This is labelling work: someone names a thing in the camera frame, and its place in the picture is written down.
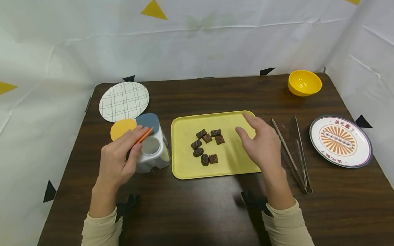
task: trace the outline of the white backdrop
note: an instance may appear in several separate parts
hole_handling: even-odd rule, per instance
[[[352,117],[361,115],[374,155],[394,187],[394,1],[364,1],[331,53],[326,73]]]
[[[95,85],[316,71],[356,5],[344,0],[13,0],[0,8],[0,238],[36,245]]]

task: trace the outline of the chocolate piece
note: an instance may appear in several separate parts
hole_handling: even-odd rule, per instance
[[[209,155],[209,163],[218,163],[217,155]]]
[[[203,129],[203,130],[200,131],[200,132],[197,132],[197,134],[196,134],[196,136],[197,136],[198,139],[201,139],[204,135],[206,135],[205,129]]]
[[[223,138],[222,135],[217,136],[217,137],[215,138],[215,140],[216,140],[216,143],[217,143],[217,144],[224,144],[224,138]]]
[[[194,157],[199,157],[204,153],[204,149],[203,148],[197,148],[194,150],[193,152],[193,156]]]
[[[201,156],[201,163],[202,163],[204,166],[208,166],[208,164],[209,164],[209,157],[208,157],[207,154],[203,154],[203,155]]]
[[[206,135],[203,136],[203,140],[204,140],[204,142],[207,144],[207,143],[209,143],[210,141],[212,141],[212,137],[211,137],[211,135],[209,135],[209,133],[208,133],[208,134],[206,134]]]
[[[212,130],[211,131],[211,136],[212,137],[217,137],[221,135],[221,131],[220,130]]]
[[[200,147],[203,143],[199,140],[195,141],[194,143],[191,144],[191,148],[192,149],[197,149],[198,147]]]

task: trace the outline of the yellow bowl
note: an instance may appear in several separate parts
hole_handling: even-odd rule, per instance
[[[290,74],[287,86],[296,96],[310,96],[320,91],[322,80],[313,72],[297,70]]]

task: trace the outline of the tongs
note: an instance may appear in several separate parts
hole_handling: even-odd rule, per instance
[[[305,155],[304,155],[304,149],[302,147],[302,141],[301,141],[301,135],[299,133],[299,127],[298,127],[298,122],[297,122],[297,117],[294,115],[292,119],[290,120],[290,132],[292,133],[292,138],[295,141],[295,145],[297,147],[297,152],[298,152],[298,157],[301,163],[301,168],[302,168],[302,173],[300,173],[299,169],[297,168],[296,163],[294,162],[294,159],[283,139],[283,136],[281,134],[281,131],[279,131],[279,127],[276,125],[276,122],[274,119],[271,119],[272,124],[274,125],[276,132],[279,135],[279,138],[281,139],[281,142],[290,158],[290,161],[295,169],[295,172],[298,176],[298,179],[296,178],[296,182],[298,185],[303,189],[302,191],[305,191],[307,194],[312,194],[313,190],[310,187],[310,180],[309,180],[309,174],[308,174],[308,168],[307,168],[307,163],[305,162]]]

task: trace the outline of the white plate with purple rim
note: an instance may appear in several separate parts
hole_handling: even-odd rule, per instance
[[[319,154],[335,165],[360,168],[372,159],[368,136],[344,118],[326,115],[315,119],[310,125],[309,137]]]

